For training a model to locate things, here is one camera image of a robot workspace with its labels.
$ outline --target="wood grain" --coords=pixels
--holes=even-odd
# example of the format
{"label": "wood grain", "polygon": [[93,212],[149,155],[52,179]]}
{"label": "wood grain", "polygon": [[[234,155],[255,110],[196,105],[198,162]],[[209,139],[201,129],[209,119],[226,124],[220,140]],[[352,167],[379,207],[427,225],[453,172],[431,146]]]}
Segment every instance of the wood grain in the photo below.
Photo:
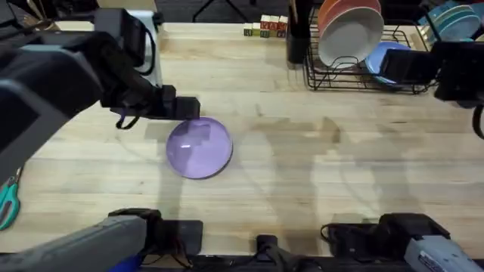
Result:
{"label": "wood grain", "polygon": [[284,40],[244,37],[242,25],[164,28],[163,80],[227,126],[234,155],[226,170],[180,178],[165,157],[177,122],[118,131],[117,116],[95,105],[26,164],[22,208],[0,233],[1,252],[146,207],[203,221],[205,254],[252,252],[256,235],[274,233],[291,252],[328,255],[322,224],[423,212],[483,257],[484,141],[470,111],[432,94],[308,91],[303,72],[287,68]]}

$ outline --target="orange bowl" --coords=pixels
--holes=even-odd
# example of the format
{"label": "orange bowl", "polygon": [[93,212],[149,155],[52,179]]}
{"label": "orange bowl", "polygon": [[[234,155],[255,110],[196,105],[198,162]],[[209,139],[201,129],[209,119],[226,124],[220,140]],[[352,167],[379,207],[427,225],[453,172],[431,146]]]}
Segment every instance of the orange bowl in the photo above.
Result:
{"label": "orange bowl", "polygon": [[318,11],[318,26],[320,25],[321,21],[326,16],[326,13],[333,7],[336,2],[339,0],[325,0]]}
{"label": "orange bowl", "polygon": [[328,23],[335,17],[348,11],[351,8],[366,7],[373,8],[381,13],[381,5],[378,0],[326,0],[318,12],[318,30],[321,35]]}

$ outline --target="blue plate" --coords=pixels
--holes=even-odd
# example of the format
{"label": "blue plate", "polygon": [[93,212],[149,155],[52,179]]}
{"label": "blue plate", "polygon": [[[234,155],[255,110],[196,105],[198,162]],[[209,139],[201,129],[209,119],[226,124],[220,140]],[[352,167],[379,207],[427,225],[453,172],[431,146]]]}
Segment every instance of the blue plate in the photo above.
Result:
{"label": "blue plate", "polygon": [[[457,42],[471,37],[480,28],[480,19],[473,11],[461,11],[443,20],[437,31],[443,41]],[[430,35],[429,42],[435,42],[434,35]]]}
{"label": "blue plate", "polygon": [[[388,49],[411,50],[408,46],[399,44],[398,42],[379,43],[378,46],[373,50],[373,52],[371,52],[371,54],[365,59],[366,67],[368,68],[370,73],[380,73],[381,63]],[[395,84],[394,81],[390,79],[385,79],[382,76],[375,76],[375,79],[382,83]]]}
{"label": "blue plate", "polygon": [[[451,8],[455,8],[457,7],[458,5],[460,5],[458,2],[456,1],[447,1],[446,3],[434,8],[433,10],[429,11],[429,17],[430,19],[432,19],[432,21],[434,21],[435,19],[437,19],[438,16],[440,16],[441,14],[443,14],[444,12],[448,11],[449,9]],[[427,19],[424,17],[422,17],[418,23],[421,25],[421,26],[425,26],[427,24],[429,24],[429,22],[427,21]]]}

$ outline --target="stacked bowls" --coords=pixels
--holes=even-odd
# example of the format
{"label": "stacked bowls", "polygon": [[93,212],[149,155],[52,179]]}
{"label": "stacked bowls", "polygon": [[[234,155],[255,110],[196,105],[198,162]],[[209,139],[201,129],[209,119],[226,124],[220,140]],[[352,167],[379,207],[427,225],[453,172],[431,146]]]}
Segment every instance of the stacked bowls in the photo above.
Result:
{"label": "stacked bowls", "polygon": [[318,12],[321,61],[345,69],[363,61],[383,35],[378,0],[326,0]]}

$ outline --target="plate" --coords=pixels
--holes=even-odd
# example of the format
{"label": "plate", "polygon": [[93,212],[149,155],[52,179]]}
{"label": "plate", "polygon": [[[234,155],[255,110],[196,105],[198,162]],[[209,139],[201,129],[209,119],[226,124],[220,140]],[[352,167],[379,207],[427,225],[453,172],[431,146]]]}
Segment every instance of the plate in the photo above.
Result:
{"label": "plate", "polygon": [[383,35],[383,18],[373,8],[351,8],[332,19],[319,38],[321,61],[345,69],[363,61]]}
{"label": "plate", "polygon": [[324,1],[318,12],[318,29],[319,33],[327,27],[336,16],[348,11],[351,8],[367,7],[373,8],[381,13],[381,5],[378,0],[327,0]]}
{"label": "plate", "polygon": [[[447,10],[446,12],[440,14],[435,20],[433,20],[433,25],[435,27],[441,25],[442,23],[444,23],[444,21],[446,19],[448,19],[449,17],[451,16],[454,16],[455,14],[458,14],[460,12],[474,12],[474,10],[469,6],[469,5],[460,5],[460,6],[457,6],[457,7],[453,7],[449,10]],[[433,31],[432,29],[430,28],[430,26],[427,28],[427,31],[425,31],[424,35],[428,35],[428,36],[433,36]]]}
{"label": "plate", "polygon": [[[370,73],[380,73],[381,63],[388,49],[411,50],[408,46],[398,42],[381,42],[365,59],[365,64]],[[385,79],[382,76],[375,76],[375,79],[385,84],[396,84],[393,80]]]}
{"label": "plate", "polygon": [[[479,27],[479,18],[473,11],[461,11],[447,17],[439,25],[436,25],[436,30],[439,32],[440,38],[443,41],[451,42],[471,37]],[[427,40],[429,42],[435,42],[436,37],[432,33],[427,36]]]}
{"label": "plate", "polygon": [[443,41],[459,41],[471,37],[480,26],[481,20],[477,15],[468,15],[445,25],[439,33]]}
{"label": "plate", "polygon": [[230,161],[232,149],[225,126],[200,117],[176,126],[166,142],[166,157],[177,174],[201,179],[218,174]]}
{"label": "plate", "polygon": [[[437,6],[437,7],[433,8],[431,11],[429,11],[429,17],[430,17],[430,19],[433,19],[433,20],[437,19],[437,17],[439,17],[442,13],[448,11],[449,9],[457,7],[458,5],[459,5],[459,3],[457,3],[456,1],[447,1],[446,3],[444,3],[440,6]],[[418,23],[421,26],[429,24],[429,22],[427,21],[427,19],[425,17],[420,18]]]}

